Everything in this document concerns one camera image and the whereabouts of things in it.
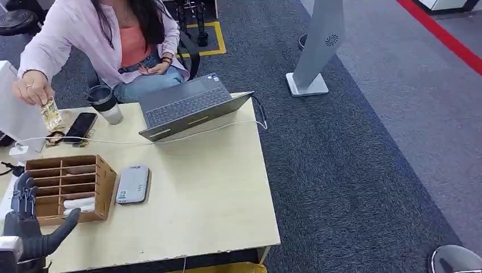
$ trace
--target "gray device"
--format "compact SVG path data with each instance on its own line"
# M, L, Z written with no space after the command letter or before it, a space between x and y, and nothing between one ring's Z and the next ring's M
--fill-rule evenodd
M139 134L155 142L238 110L254 92L232 98L216 74L143 96L140 107L147 129Z
M293 97L329 92L320 71L344 40L343 0L315 0L305 48L294 72L286 74Z
M119 188L115 201L118 204L141 203L146 200L149 181L149 168L130 166L120 173Z

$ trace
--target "robotic hand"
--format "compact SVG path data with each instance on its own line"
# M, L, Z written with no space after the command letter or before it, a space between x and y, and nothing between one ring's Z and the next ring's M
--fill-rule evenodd
M3 237L0 237L0 272L46 273L45 258L77 226L80 209L73 210L52 234L42 235L35 214L34 179L22 174L15 182L12 212L5 216Z

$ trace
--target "black smartphone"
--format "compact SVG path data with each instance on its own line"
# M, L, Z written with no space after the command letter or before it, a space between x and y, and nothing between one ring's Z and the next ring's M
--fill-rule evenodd
M64 142L72 143L72 144L79 144L82 140L78 138L69 138L69 137L79 137L84 138L87 133L90 131L92 126L94 125L95 121L97 120L96 113L80 113L77 119L74 121L74 124L70 127L67 135L65 135Z

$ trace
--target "laptop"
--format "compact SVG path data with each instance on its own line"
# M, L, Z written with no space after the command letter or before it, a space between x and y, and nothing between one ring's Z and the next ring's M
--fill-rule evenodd
M139 100L147 129L139 134L155 142L237 111L254 92L232 98L216 74L146 94Z

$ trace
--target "wooden organizer box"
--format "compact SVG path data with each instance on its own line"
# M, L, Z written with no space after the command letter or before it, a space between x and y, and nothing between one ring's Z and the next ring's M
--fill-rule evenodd
M95 197L95 211L82 212L79 222L106 220L117 174L99 155L29 160L25 170L39 189L36 214L41 226L64 222L64 201Z

